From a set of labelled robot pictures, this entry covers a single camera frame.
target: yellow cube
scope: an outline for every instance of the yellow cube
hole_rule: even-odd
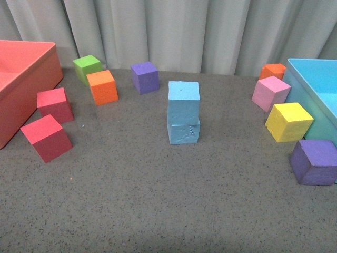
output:
[[[298,103],[275,104],[265,126],[277,142],[298,141],[303,138],[313,120]]]

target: light blue cube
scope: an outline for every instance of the light blue cube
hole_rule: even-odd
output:
[[[200,132],[200,121],[197,125],[170,125],[167,124],[170,144],[197,143]]]
[[[167,123],[169,125],[198,125],[199,83],[171,81],[168,83]]]

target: purple cube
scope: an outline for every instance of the purple cube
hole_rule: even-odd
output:
[[[151,62],[131,65],[132,81],[141,94],[159,90],[158,69]]]
[[[337,149],[330,140],[300,140],[290,165],[299,184],[330,186],[337,180]]]

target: speckled gray surface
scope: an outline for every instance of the speckled gray surface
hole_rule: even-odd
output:
[[[297,184],[256,78],[160,72],[139,95],[130,70],[112,73],[120,100],[97,107],[64,69],[69,152],[45,164],[21,132],[0,150],[1,252],[337,251],[337,185]],[[198,144],[169,145],[177,80],[200,83]]]

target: green cube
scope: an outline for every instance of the green cube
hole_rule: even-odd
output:
[[[103,71],[102,64],[99,59],[93,57],[92,55],[73,60],[73,63],[78,79],[87,86],[89,86],[89,82],[86,75]]]

